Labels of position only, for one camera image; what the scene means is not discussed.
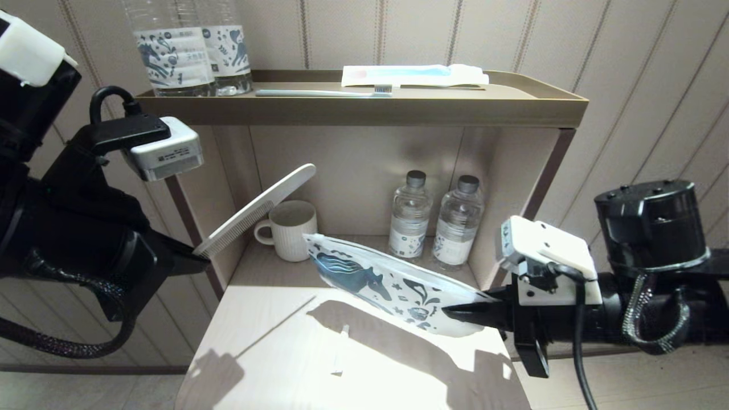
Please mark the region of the white plastic comb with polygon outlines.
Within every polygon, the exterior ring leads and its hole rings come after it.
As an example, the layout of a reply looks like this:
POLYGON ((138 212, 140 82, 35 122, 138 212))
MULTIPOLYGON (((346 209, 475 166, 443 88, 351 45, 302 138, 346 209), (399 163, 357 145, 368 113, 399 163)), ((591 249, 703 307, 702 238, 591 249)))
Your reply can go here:
POLYGON ((316 173, 317 167, 312 163, 307 163, 287 174, 222 223, 208 238, 193 249, 193 255, 210 260, 252 228, 305 182, 312 179, 316 173))

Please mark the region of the white blue horse pouch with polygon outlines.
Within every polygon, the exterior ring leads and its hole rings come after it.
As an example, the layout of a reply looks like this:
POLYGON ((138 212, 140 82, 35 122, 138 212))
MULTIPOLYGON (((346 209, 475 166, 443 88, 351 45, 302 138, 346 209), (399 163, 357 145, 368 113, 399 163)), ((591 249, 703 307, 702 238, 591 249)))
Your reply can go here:
POLYGON ((473 286, 361 244, 304 234, 310 260, 328 285, 418 329, 468 337, 485 326, 448 317, 445 308, 486 302, 473 286))

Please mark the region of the small clear water bottle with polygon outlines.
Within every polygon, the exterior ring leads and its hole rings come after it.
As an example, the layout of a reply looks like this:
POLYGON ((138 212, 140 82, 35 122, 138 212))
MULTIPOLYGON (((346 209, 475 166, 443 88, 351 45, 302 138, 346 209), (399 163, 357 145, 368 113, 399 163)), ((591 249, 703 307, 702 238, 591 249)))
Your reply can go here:
POLYGON ((442 270, 455 272, 466 264, 484 208, 481 181, 473 175, 460 176, 456 189, 444 195, 432 247, 433 259, 442 270))
POLYGON ((391 203, 390 254, 410 262, 422 256, 429 226, 433 196, 426 180, 423 171, 409 171, 391 203))

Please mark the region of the white ribbed ceramic mug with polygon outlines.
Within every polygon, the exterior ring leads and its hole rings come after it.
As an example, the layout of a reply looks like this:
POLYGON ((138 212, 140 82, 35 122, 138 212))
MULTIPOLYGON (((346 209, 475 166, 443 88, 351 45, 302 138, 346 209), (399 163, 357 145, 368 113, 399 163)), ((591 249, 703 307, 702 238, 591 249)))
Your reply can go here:
POLYGON ((292 263, 308 258, 304 236, 315 233, 318 233, 317 210, 303 200, 279 203, 253 229, 258 242, 274 247, 278 257, 292 263))

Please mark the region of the large horse label water bottle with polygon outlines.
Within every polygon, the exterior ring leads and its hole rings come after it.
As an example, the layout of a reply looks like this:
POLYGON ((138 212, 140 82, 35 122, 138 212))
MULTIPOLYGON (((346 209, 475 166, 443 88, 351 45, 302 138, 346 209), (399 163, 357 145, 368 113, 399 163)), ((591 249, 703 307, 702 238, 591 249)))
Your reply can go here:
POLYGON ((215 77, 196 0, 121 0, 157 97, 212 96, 215 77))
POLYGON ((236 96, 253 90, 252 69, 237 0, 195 0, 215 94, 236 96))

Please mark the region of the light blue toothbrush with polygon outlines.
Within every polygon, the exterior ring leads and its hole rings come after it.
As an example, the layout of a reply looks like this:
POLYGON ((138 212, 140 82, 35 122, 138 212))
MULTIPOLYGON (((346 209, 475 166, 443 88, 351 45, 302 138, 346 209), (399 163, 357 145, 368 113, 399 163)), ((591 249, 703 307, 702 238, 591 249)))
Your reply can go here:
POLYGON ((321 98, 347 98, 347 99, 375 99, 390 98, 393 95, 393 85, 375 85, 370 93, 324 91, 324 90, 256 90, 257 97, 321 97, 321 98))

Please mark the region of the beige wooden shelf unit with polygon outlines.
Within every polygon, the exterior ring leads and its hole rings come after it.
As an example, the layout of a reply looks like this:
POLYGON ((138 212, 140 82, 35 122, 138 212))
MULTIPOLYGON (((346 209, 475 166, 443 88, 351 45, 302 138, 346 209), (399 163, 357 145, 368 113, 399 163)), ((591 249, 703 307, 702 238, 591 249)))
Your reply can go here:
MULTIPOLYGON (((303 163, 317 174, 296 196, 320 231, 385 249, 390 195, 409 169, 437 194, 461 174, 481 178, 488 205, 471 259, 452 277, 484 288, 497 229, 537 216, 587 111, 588 99, 520 75, 489 72, 474 88, 404 88, 390 98, 155 97, 144 108, 199 130, 206 165, 167 182, 199 243, 238 207, 303 163)), ((175 410, 529 410, 496 330, 464 338, 409 327, 328 288, 310 263, 285 263, 240 239, 209 278, 220 305, 175 410), (343 374, 335 346, 350 326, 343 374)))

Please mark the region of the toothbrush in white wrapper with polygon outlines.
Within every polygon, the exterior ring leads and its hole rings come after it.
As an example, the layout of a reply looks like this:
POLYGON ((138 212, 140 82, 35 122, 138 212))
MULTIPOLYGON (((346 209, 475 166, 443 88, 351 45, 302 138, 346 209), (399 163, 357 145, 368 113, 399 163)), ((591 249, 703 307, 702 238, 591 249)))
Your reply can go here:
POLYGON ((479 67, 452 65, 347 65, 341 86, 393 85, 416 87, 485 86, 490 77, 479 67))

